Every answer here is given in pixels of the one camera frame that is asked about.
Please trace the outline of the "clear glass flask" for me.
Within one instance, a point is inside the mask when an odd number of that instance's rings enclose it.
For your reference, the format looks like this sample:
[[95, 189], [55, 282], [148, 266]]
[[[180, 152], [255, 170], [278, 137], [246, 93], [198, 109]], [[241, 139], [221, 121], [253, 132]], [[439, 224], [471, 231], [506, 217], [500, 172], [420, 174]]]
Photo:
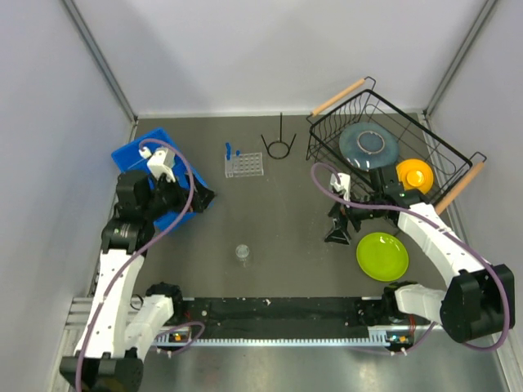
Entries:
[[246, 244], [239, 244], [235, 249], [235, 256], [239, 265], [245, 269], [253, 265], [252, 252]]

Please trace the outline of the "clear glass rod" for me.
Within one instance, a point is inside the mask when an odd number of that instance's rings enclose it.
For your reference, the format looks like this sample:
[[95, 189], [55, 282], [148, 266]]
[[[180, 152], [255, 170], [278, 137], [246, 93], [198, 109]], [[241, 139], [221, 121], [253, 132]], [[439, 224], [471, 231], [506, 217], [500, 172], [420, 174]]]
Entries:
[[128, 170], [135, 170], [136, 168], [145, 166], [146, 163], [147, 163], [146, 159], [141, 159], [141, 160], [138, 160], [138, 161], [132, 163], [127, 169]]

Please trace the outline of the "black wire ring stand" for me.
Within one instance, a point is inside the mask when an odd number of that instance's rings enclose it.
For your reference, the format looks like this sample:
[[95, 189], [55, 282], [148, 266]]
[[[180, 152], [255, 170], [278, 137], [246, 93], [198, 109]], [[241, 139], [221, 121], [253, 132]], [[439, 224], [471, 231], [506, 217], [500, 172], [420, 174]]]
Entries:
[[265, 147], [266, 153], [268, 156], [274, 160], [283, 160], [287, 158], [293, 148], [297, 134], [294, 134], [292, 139], [287, 142], [283, 140], [283, 119], [284, 115], [282, 112], [279, 113], [279, 134], [276, 140], [268, 142], [266, 138], [261, 135], [261, 141]]

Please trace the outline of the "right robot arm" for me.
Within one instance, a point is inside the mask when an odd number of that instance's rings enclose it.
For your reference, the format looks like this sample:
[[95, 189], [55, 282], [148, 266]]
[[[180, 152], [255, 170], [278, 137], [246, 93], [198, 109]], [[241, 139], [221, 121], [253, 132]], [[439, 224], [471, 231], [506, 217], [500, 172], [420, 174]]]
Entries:
[[334, 201], [326, 242], [348, 245], [348, 225], [359, 230], [366, 219], [386, 217], [418, 245], [445, 281], [445, 289], [438, 290], [388, 279], [381, 304], [387, 321], [400, 323], [417, 315], [472, 350], [494, 351], [505, 343], [516, 321], [514, 275], [506, 265], [492, 265], [460, 239], [418, 190], [395, 181], [384, 184], [373, 199], [356, 202], [350, 175], [322, 163], [313, 165], [311, 175], [321, 167], [331, 175], [329, 187], [319, 189]]

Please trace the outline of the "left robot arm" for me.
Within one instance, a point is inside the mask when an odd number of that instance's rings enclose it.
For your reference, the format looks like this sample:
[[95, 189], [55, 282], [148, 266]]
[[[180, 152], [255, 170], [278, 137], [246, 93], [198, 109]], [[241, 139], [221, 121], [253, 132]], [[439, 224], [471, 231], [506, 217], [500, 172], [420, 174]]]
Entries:
[[91, 309], [73, 354], [60, 361], [60, 374], [77, 391], [137, 391], [145, 358], [165, 323], [185, 316], [181, 290], [157, 283], [133, 318], [133, 289], [146, 254], [161, 239], [155, 221], [172, 213], [168, 233], [185, 216], [204, 212], [215, 194], [192, 171], [173, 179], [130, 170], [118, 176], [117, 202], [101, 233], [99, 278]]

